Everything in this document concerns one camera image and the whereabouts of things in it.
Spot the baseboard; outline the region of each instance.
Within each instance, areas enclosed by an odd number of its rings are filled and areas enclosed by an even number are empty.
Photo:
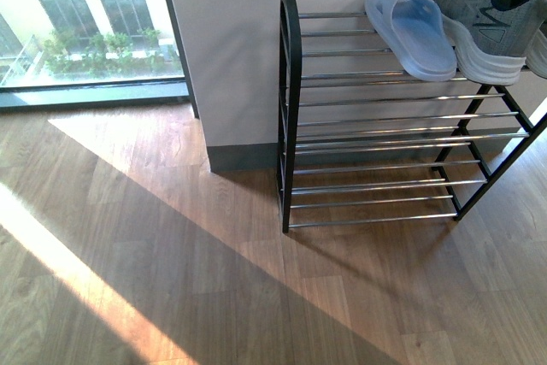
[[[517,132],[516,127],[473,130],[474,135]],[[418,138],[418,135],[397,136],[399,138]],[[477,141],[482,153],[500,153],[507,145],[507,139],[484,139]],[[405,158],[427,158],[436,156],[439,148],[406,150]],[[248,145],[221,145],[207,147],[211,171],[252,170],[260,168],[274,168],[276,166],[277,144],[248,144]],[[456,147],[454,155],[468,152],[466,147]],[[372,151],[366,153],[344,153],[336,155],[297,156],[297,165],[333,164],[342,162],[381,162],[396,161],[401,158],[400,150]]]
[[[274,168],[276,153],[276,143],[207,147],[209,165],[213,173]]]

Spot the slipper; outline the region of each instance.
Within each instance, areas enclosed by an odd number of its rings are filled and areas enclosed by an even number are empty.
[[[456,54],[433,0],[365,0],[374,29],[412,76],[446,81],[456,74]]]

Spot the sneaker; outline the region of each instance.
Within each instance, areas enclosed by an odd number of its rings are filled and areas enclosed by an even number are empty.
[[[519,79],[526,49],[547,17],[547,0],[434,1],[468,79],[491,85]]]
[[[526,51],[526,65],[537,76],[547,79],[547,23],[536,32]]]

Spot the wooden floor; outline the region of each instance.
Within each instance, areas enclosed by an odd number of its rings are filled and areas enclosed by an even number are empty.
[[[283,235],[188,106],[2,115],[0,364],[545,364],[545,157],[457,224]]]

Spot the chrome rod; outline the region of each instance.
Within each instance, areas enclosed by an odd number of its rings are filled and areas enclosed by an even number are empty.
[[[324,149],[324,150],[307,150],[297,151],[297,156],[317,155],[317,154],[348,154],[348,153],[367,153],[374,151],[392,151],[392,150],[420,150],[431,148],[444,148],[444,147],[461,147],[463,145],[470,145],[471,143],[443,143],[443,144],[420,144],[420,145],[397,145],[392,147],[372,147],[372,148],[355,148],[355,149]]]
[[[391,55],[391,49],[363,49],[363,50],[325,50],[325,51],[305,51],[302,57],[340,57],[340,56],[376,56]]]
[[[302,81],[308,80],[334,80],[334,79],[366,79],[367,77],[384,77],[384,76],[404,76],[407,72],[404,70],[378,70],[373,72],[352,72],[352,73],[324,73],[324,74],[308,74],[302,76]]]
[[[453,196],[393,198],[390,200],[349,201],[346,203],[298,204],[298,205],[292,205],[291,208],[292,209],[318,209],[318,208],[325,208],[325,207],[351,207],[353,205],[408,203],[413,201],[444,200],[448,198],[453,198]]]
[[[454,77],[446,81],[468,81],[465,77]],[[359,81],[359,82],[337,82],[337,83],[320,83],[314,85],[301,85],[301,89],[320,89],[326,87],[359,87],[365,85],[416,85],[422,84],[424,80],[419,79],[400,79],[400,80],[370,80],[370,81]]]
[[[384,134],[410,134],[417,132],[448,132],[457,130],[457,126],[446,126],[446,127],[413,127],[413,128],[397,128],[392,130],[367,130],[367,131],[347,131],[347,132],[331,132],[329,134],[325,133],[306,133],[299,134],[297,136],[298,140],[301,139],[325,139],[332,140],[335,138],[358,138],[365,136],[377,136]]]
[[[444,102],[449,100],[486,100],[487,98],[500,98],[504,94],[459,95],[459,96],[430,96],[430,97],[396,97],[396,98],[363,98],[355,100],[337,100],[331,102],[300,103],[300,107],[323,106],[350,106],[354,104],[378,104],[378,103],[408,103],[408,102]]]
[[[368,147],[379,145],[393,145],[393,144],[419,144],[419,143],[441,143],[452,141],[474,141],[485,140],[493,138],[525,138],[529,137],[527,132],[506,132],[496,134],[481,134],[477,136],[449,136],[449,137],[435,137],[435,138],[416,138],[405,140],[383,140],[383,141],[336,141],[330,143],[301,143],[297,144],[297,149],[313,149],[318,148],[337,148],[337,147]]]
[[[295,175],[309,174],[334,174],[334,173],[354,173],[361,171],[380,171],[380,170],[397,170],[401,168],[421,168],[421,167],[447,167],[461,166],[466,164],[477,164],[480,160],[462,160],[459,162],[417,162],[410,164],[393,164],[391,166],[363,166],[363,167],[345,167],[345,168],[313,168],[308,170],[295,170]]]
[[[491,117],[511,117],[516,116],[516,111],[510,111],[506,113],[484,113],[479,115],[423,115],[423,116],[410,116],[410,117],[384,117],[380,119],[356,119],[356,120],[335,120],[335,121],[307,121],[298,123],[299,127],[310,126],[342,126],[346,124],[359,124],[359,123],[371,123],[371,122],[384,122],[384,121],[416,121],[416,120],[472,120]]]
[[[398,181],[393,183],[374,183],[358,185],[324,185],[318,187],[302,187],[292,190],[293,196],[308,196],[312,194],[333,194],[344,192],[406,190],[409,188],[446,187],[453,185],[484,184],[486,180],[446,181],[444,179]]]
[[[305,228],[305,227],[320,227],[320,226],[348,226],[348,225],[357,225],[357,224],[368,224],[373,222],[425,220],[425,219],[432,219],[432,218],[450,218],[450,217],[456,217],[456,216],[457,216],[457,213],[450,213],[450,214],[413,215],[410,217],[369,218],[366,220],[354,220],[354,221],[306,222],[302,224],[289,224],[289,228]]]
[[[302,32],[302,38],[330,38],[335,36],[363,36],[365,34],[374,34],[374,29],[357,30],[325,30],[319,32]]]
[[[318,185],[315,187],[296,187],[293,188],[292,192],[294,193],[300,193],[300,191],[322,191],[322,190],[349,190],[357,188],[361,190],[362,188],[372,188],[373,190],[376,187],[392,187],[397,185],[408,185],[408,184],[423,184],[423,183],[436,183],[440,181],[446,181],[443,178],[440,179],[427,179],[427,180],[407,180],[407,181],[385,181],[383,183],[363,183],[363,184],[352,184],[352,185]]]
[[[341,17],[366,17],[366,12],[301,13],[299,19],[332,19]]]

